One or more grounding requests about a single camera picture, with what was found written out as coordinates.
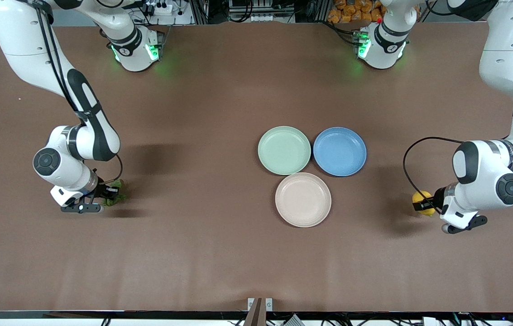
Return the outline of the green lettuce leaf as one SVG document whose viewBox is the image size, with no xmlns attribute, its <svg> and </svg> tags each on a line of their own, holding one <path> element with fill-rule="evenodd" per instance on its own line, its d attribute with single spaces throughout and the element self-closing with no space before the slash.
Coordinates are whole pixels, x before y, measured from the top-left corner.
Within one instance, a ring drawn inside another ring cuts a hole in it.
<svg viewBox="0 0 513 326">
<path fill-rule="evenodd" d="M 115 180 L 106 184 L 106 190 L 109 195 L 114 195 L 113 198 L 106 197 L 101 200 L 101 204 L 106 207 L 115 206 L 116 204 L 126 200 L 127 194 L 125 190 L 125 183 L 122 179 Z"/>
</svg>

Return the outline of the yellow lemon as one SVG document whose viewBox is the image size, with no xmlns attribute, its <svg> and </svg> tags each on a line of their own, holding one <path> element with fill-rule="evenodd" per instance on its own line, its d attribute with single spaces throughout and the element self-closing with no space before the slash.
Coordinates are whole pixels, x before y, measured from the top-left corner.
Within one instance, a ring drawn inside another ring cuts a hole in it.
<svg viewBox="0 0 513 326">
<path fill-rule="evenodd" d="M 432 216 L 434 215 L 435 213 L 438 212 L 438 207 L 436 206 L 435 203 L 432 203 L 432 198 L 433 198 L 433 195 L 430 194 L 429 192 L 427 191 L 417 191 L 413 194 L 412 196 L 412 204 L 414 202 L 420 202 L 420 201 L 428 201 L 430 202 L 433 206 L 436 207 L 436 211 L 433 212 L 433 211 L 425 211 L 425 212 L 417 212 L 419 213 L 420 215 L 423 215 L 423 216 Z"/>
</svg>

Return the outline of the blue round plate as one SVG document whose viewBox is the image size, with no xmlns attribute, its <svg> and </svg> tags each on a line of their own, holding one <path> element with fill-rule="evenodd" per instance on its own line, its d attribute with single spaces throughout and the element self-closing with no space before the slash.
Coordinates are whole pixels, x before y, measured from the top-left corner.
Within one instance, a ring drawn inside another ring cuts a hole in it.
<svg viewBox="0 0 513 326">
<path fill-rule="evenodd" d="M 364 167 L 367 159 L 363 138 L 345 127 L 323 130 L 313 142 L 312 149 L 317 165 L 332 176 L 354 175 Z"/>
</svg>

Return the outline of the beige round plate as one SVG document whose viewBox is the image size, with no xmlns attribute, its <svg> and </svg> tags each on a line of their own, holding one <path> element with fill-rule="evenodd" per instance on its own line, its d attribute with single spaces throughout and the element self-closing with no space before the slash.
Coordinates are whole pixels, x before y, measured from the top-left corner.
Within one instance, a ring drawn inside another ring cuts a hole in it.
<svg viewBox="0 0 513 326">
<path fill-rule="evenodd" d="M 279 216 L 294 227 L 310 228 L 321 224 L 331 212 L 331 191 L 311 173 L 295 173 L 280 181 L 274 203 Z"/>
</svg>

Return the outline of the green round plate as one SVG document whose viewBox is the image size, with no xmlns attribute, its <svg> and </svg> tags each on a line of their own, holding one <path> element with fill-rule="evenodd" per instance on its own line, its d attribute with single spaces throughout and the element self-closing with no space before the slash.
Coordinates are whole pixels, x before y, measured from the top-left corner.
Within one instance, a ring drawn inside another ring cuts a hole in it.
<svg viewBox="0 0 513 326">
<path fill-rule="evenodd" d="M 267 130 L 258 143 L 258 158 L 263 167 L 276 175 L 293 175 L 308 165 L 312 145 L 306 135 L 291 126 Z"/>
</svg>

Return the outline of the white power strip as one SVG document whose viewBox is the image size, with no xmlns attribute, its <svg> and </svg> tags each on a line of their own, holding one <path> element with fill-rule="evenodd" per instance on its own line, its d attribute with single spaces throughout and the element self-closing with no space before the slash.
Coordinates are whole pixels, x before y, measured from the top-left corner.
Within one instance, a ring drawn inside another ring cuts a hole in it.
<svg viewBox="0 0 513 326">
<path fill-rule="evenodd" d="M 172 0 L 142 0 L 142 12 L 147 17 L 168 17 L 172 16 L 177 8 Z"/>
</svg>

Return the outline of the orange snack bags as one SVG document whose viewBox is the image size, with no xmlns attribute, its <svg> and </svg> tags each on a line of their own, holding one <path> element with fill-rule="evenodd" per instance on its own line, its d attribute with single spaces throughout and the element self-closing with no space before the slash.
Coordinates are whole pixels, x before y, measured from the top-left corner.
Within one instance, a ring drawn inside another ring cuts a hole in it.
<svg viewBox="0 0 513 326">
<path fill-rule="evenodd" d="M 358 20 L 380 22 L 386 12 L 387 7 L 380 0 L 332 0 L 326 20 L 332 24 Z"/>
</svg>

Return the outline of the aluminium profile bracket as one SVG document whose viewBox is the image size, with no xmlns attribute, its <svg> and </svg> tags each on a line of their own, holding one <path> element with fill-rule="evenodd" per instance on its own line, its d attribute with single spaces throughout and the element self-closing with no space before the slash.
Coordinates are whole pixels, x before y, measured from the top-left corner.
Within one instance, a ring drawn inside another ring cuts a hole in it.
<svg viewBox="0 0 513 326">
<path fill-rule="evenodd" d="M 249 298 L 243 326 L 268 326 L 267 313 L 273 311 L 272 298 Z"/>
</svg>

